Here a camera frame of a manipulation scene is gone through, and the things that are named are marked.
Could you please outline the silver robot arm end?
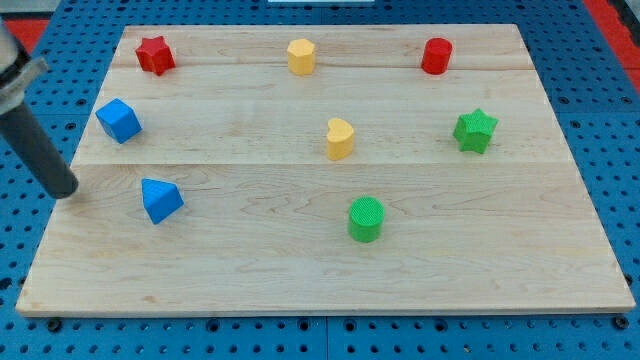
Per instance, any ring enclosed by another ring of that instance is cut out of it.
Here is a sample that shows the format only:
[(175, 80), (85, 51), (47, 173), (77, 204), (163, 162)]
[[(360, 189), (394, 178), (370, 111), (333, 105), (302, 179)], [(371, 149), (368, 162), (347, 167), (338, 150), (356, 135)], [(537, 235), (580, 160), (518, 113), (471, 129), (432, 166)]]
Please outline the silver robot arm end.
[(48, 70), (45, 58), (32, 58), (1, 21), (1, 114), (18, 107), (26, 89)]

